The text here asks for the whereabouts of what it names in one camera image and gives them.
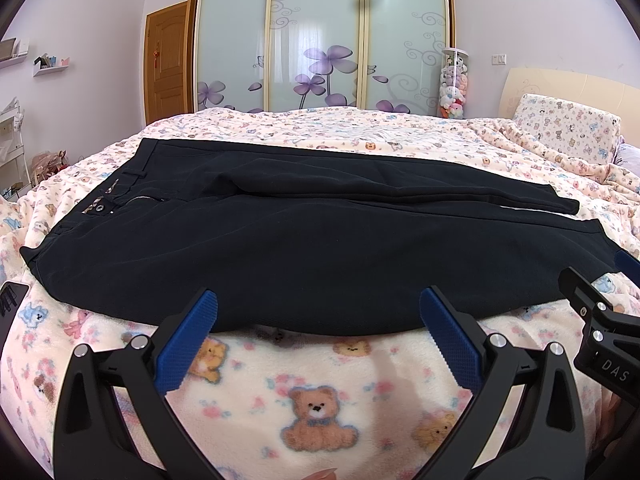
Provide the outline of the cream headboard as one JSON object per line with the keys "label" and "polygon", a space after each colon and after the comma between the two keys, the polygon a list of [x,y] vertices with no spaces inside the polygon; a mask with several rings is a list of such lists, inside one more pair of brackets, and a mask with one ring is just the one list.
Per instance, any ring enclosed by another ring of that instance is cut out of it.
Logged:
{"label": "cream headboard", "polygon": [[511,68],[502,89],[498,116],[512,118],[524,93],[552,96],[615,114],[622,120],[626,141],[639,145],[640,99],[636,87],[568,70]]}

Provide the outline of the clear tube of plush toys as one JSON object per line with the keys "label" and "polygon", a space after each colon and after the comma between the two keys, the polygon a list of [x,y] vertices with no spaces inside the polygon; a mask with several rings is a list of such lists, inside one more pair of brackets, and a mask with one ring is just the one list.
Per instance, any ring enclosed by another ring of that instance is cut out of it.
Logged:
{"label": "clear tube of plush toys", "polygon": [[469,55],[461,49],[442,50],[439,111],[443,118],[460,119],[464,116],[466,94],[469,88],[468,62]]}

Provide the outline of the black pants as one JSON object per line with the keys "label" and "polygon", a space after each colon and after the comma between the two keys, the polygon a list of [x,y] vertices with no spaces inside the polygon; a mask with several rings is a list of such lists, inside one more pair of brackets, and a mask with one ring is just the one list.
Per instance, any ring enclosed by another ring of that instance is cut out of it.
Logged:
{"label": "black pants", "polygon": [[157,325],[201,289],[216,329],[367,336],[415,330],[438,287],[474,318],[561,298],[560,273],[614,270],[576,200],[453,162],[144,139],[42,242],[54,299]]}

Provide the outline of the white wall shelf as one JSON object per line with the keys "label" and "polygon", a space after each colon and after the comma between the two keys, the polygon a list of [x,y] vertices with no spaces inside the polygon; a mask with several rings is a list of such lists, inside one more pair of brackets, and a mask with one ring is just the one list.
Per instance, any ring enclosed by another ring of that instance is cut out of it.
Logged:
{"label": "white wall shelf", "polygon": [[29,40],[9,38],[0,42],[0,67],[12,66],[24,61],[28,55]]}
{"label": "white wall shelf", "polygon": [[38,77],[44,74],[62,72],[70,67],[70,58],[58,58],[54,55],[43,54],[34,59],[32,76]]}

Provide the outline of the white wall shelf near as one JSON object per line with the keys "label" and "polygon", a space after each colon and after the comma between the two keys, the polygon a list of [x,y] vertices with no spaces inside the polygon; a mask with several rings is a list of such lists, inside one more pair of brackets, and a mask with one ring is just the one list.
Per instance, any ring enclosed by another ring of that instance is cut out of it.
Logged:
{"label": "white wall shelf near", "polygon": [[62,72],[70,67],[70,58],[58,58],[54,55],[43,54],[34,59],[32,76],[38,77],[44,74]]}

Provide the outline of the teddy print pillow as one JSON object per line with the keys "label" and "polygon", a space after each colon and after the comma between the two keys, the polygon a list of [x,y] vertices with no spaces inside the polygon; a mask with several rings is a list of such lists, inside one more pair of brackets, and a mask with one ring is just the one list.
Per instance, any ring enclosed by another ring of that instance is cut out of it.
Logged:
{"label": "teddy print pillow", "polygon": [[541,94],[523,94],[512,120],[547,148],[599,165],[614,160],[622,137],[617,115]]}

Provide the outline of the teddy bear print blanket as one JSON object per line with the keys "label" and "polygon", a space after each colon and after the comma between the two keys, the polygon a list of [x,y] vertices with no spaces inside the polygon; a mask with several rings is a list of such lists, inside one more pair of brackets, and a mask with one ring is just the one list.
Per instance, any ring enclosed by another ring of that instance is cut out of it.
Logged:
{"label": "teddy bear print blanket", "polygon": [[617,145],[211,108],[3,196],[2,477],[637,478]]}

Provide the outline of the white wall switch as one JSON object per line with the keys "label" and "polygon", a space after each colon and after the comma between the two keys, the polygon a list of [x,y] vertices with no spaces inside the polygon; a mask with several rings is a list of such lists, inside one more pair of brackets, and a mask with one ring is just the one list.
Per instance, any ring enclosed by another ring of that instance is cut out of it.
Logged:
{"label": "white wall switch", "polygon": [[492,65],[506,65],[506,55],[505,54],[493,54],[493,55],[491,55],[491,64]]}

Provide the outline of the white storage rack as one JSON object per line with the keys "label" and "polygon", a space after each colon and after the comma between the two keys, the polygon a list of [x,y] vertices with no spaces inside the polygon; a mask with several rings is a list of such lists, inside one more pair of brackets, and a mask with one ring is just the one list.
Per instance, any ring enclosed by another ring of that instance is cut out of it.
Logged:
{"label": "white storage rack", "polygon": [[22,125],[24,110],[16,96],[1,112],[1,197],[16,202],[32,188]]}

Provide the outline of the brown wooden door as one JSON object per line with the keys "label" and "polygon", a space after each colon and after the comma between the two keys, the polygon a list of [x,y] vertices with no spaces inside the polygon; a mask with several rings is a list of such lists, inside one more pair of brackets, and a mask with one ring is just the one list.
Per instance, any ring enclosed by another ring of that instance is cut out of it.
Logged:
{"label": "brown wooden door", "polygon": [[143,96],[147,124],[181,114],[183,107],[184,30],[186,2],[146,16]]}

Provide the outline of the frosted glass sliding wardrobe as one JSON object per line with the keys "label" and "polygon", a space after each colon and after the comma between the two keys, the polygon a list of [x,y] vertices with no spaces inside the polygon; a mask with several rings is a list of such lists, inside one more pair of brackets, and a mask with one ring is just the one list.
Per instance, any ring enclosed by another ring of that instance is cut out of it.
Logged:
{"label": "frosted glass sliding wardrobe", "polygon": [[435,115],[454,0],[188,0],[186,105]]}

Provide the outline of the white wall shelf far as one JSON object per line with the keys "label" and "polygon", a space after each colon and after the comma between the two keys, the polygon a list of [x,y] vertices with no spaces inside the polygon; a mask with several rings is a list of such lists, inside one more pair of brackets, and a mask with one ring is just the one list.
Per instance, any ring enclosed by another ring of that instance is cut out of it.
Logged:
{"label": "white wall shelf far", "polygon": [[12,66],[24,61],[28,55],[29,40],[9,38],[0,42],[0,67]]}

